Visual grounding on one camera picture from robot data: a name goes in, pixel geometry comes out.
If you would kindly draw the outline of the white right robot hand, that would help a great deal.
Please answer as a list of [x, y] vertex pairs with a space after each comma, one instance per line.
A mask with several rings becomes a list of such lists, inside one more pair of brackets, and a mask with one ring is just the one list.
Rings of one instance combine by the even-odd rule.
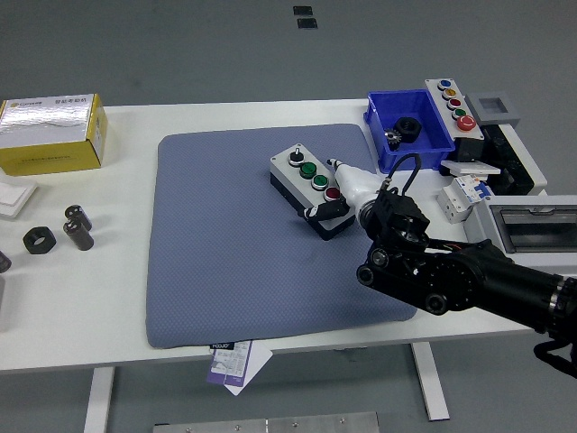
[[344, 217], [351, 209], [356, 217], [364, 219], [372, 211], [379, 194], [381, 178], [366, 170], [328, 159], [334, 168], [334, 178], [341, 196], [337, 200], [298, 211], [300, 217], [311, 222]]

